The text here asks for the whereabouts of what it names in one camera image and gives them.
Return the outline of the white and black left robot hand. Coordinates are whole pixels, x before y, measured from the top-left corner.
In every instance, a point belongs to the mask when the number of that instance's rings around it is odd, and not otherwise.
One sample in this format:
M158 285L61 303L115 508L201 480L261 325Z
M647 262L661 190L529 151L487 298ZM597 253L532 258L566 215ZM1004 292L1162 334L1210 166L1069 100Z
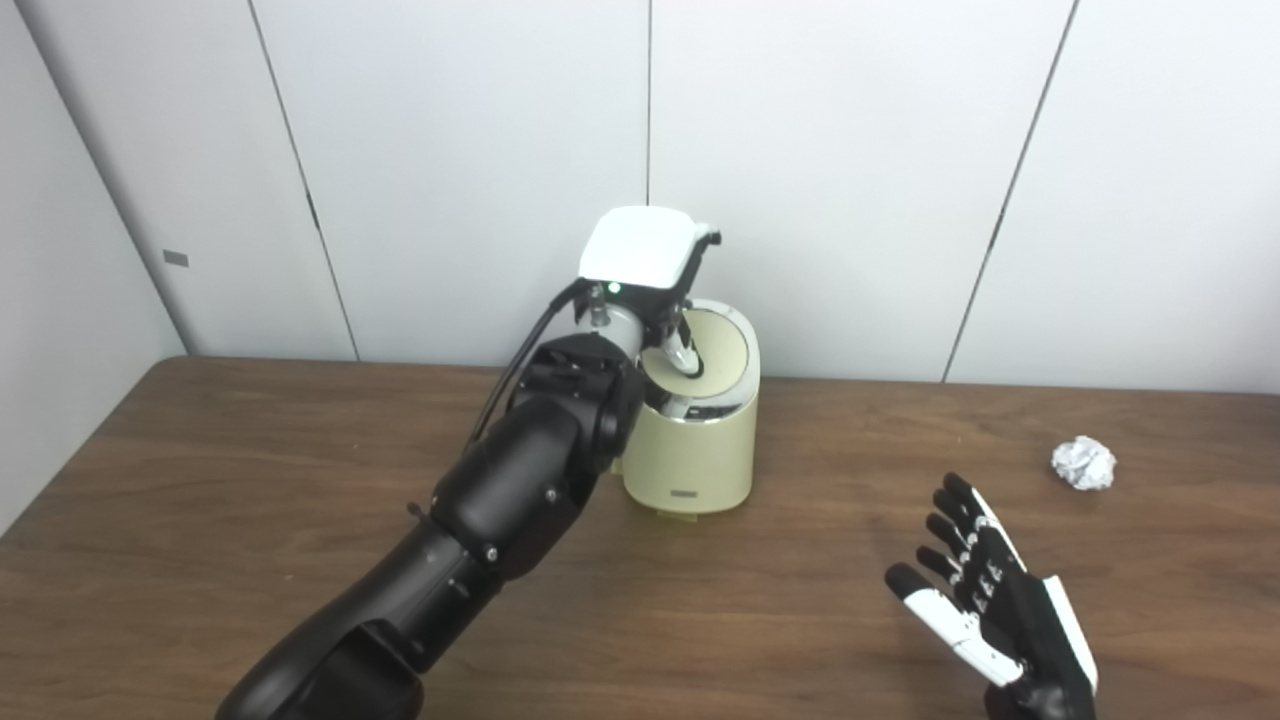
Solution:
M573 300L579 332L603 334L634 361L659 348L680 374L698 378L704 363L685 316L690 291L718 228L669 208L609 210L579 263L586 288Z

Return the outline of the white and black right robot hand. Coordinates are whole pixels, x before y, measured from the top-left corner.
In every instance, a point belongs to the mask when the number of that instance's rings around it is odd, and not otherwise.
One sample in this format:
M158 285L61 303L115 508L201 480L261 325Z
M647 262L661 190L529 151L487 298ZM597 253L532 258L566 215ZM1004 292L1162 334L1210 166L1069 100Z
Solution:
M1096 719L1100 673L1059 577L1032 573L995 510L959 474L943 475L916 550L884 583L987 683L988 719Z

